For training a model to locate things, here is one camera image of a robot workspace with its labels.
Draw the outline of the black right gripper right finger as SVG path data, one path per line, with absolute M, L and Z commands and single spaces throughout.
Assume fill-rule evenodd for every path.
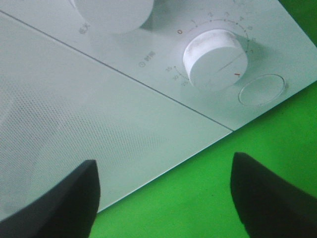
M 317 236 L 317 199 L 246 153 L 233 156 L 230 192 L 249 237 Z

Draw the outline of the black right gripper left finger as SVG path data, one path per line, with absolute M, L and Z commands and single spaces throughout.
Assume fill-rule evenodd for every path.
M 101 189 L 97 162 L 85 160 L 43 196 L 0 223 L 2 238 L 87 238 Z

